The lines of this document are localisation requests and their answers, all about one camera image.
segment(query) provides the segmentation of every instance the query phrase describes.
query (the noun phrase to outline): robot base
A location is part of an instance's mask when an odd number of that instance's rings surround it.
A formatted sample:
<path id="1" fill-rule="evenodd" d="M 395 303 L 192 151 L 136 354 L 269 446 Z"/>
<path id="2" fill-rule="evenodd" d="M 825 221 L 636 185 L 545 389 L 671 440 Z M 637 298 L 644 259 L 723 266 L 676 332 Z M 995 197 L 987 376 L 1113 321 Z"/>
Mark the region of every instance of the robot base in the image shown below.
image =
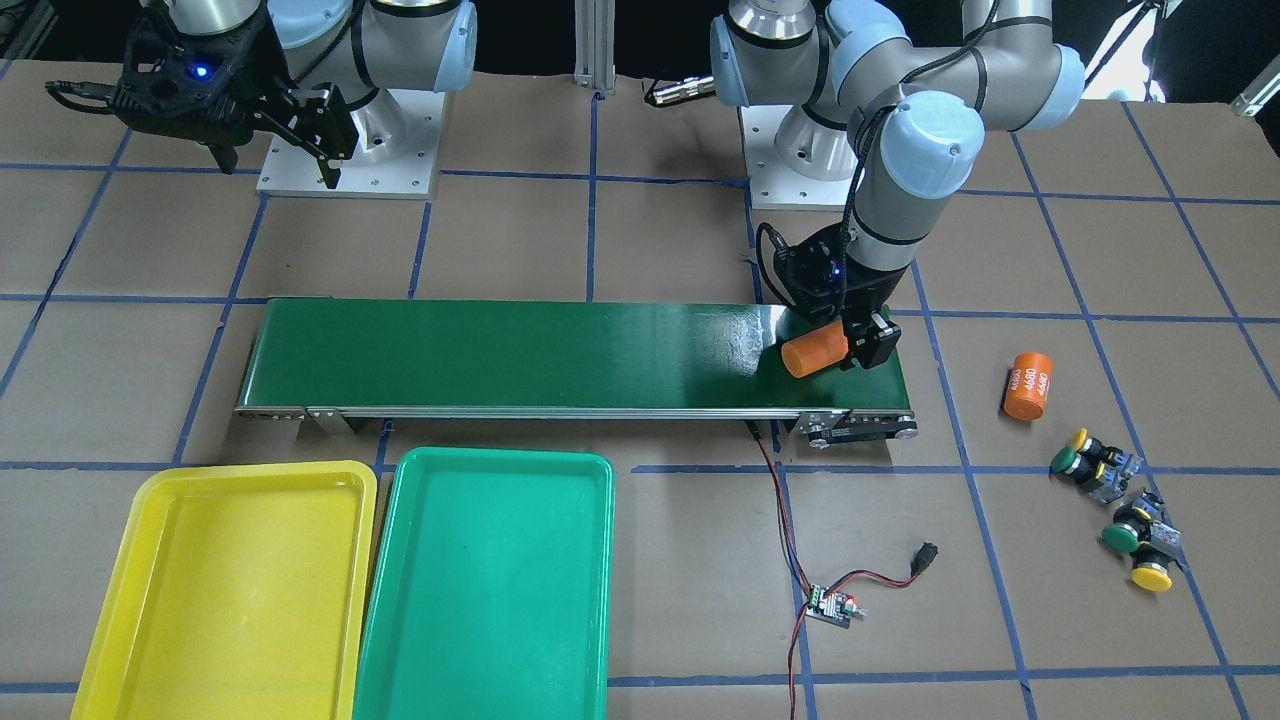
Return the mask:
<path id="1" fill-rule="evenodd" d="M 756 210 L 844 210 L 849 181 L 817 181 L 792 170 L 778 155 L 773 137 L 786 105 L 741 108 L 742 151 Z"/>
<path id="2" fill-rule="evenodd" d="M 430 199 L 448 95 L 421 90 L 384 92 L 390 92 L 399 105 L 401 118 L 392 122 L 403 123 L 404 131 L 385 145 L 357 145 L 355 158 L 342 165 L 337 188 L 324 186 L 311 155 L 275 137 L 262 163 L 257 190 L 285 197 Z M 357 126 L 364 132 L 365 127 L 385 120 L 374 117 L 361 123 L 357 117 Z"/>

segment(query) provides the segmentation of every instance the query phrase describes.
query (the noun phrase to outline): orange bottle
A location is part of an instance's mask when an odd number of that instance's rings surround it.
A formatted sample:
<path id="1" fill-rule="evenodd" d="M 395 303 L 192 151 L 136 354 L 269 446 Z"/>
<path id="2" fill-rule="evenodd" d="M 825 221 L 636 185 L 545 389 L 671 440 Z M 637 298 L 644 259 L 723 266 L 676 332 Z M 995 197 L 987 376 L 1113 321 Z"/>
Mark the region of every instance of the orange bottle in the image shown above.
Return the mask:
<path id="1" fill-rule="evenodd" d="M 782 364 L 797 378 L 829 368 L 849 354 L 849 338 L 840 320 L 782 343 Z"/>
<path id="2" fill-rule="evenodd" d="M 1023 352 L 1014 360 L 1005 387 L 1005 413 L 1010 418 L 1032 421 L 1044 414 L 1048 386 L 1053 379 L 1053 361 L 1048 355 Z"/>

